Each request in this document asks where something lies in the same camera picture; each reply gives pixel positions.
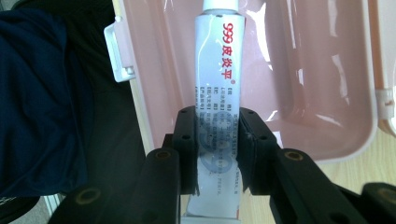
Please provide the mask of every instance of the plastic case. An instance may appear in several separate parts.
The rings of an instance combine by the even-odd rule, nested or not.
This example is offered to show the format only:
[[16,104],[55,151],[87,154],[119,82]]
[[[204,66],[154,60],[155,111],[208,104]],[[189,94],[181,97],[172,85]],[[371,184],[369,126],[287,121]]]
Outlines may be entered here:
[[[115,75],[132,78],[145,149],[152,150],[173,132],[177,111],[195,104],[194,18],[202,1],[116,3],[106,39],[118,43],[120,57],[110,51],[112,60],[119,57]],[[241,0],[247,18],[241,106],[258,112],[283,147],[316,161],[362,152],[379,120],[394,134],[392,8],[392,0]]]

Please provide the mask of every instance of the toothpaste tube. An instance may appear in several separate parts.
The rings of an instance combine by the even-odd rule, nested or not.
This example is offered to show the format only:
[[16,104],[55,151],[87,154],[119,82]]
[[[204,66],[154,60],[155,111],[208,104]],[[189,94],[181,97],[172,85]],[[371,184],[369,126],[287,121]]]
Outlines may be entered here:
[[245,18],[237,0],[204,0],[195,19],[199,195],[187,216],[238,218],[241,178],[236,162]]

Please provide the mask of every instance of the white tube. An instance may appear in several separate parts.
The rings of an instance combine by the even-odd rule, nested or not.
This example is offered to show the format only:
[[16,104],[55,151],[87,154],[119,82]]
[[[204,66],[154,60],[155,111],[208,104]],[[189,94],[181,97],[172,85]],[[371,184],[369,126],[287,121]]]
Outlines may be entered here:
[[188,216],[238,218],[241,178],[236,162],[245,18],[237,0],[205,0],[195,19],[198,183]]

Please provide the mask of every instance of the tube cap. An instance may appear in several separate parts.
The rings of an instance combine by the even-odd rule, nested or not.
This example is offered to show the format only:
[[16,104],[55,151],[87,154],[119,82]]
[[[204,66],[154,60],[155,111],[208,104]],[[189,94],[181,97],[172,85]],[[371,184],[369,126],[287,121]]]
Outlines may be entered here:
[[204,11],[209,9],[238,10],[238,0],[204,0]]

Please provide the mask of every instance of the navy cloth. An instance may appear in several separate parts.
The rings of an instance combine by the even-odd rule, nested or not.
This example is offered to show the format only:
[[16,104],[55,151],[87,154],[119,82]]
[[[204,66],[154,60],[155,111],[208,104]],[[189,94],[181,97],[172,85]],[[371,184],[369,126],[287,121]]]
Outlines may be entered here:
[[90,83],[61,17],[27,8],[1,12],[0,197],[68,192],[85,183],[83,130],[92,108]]

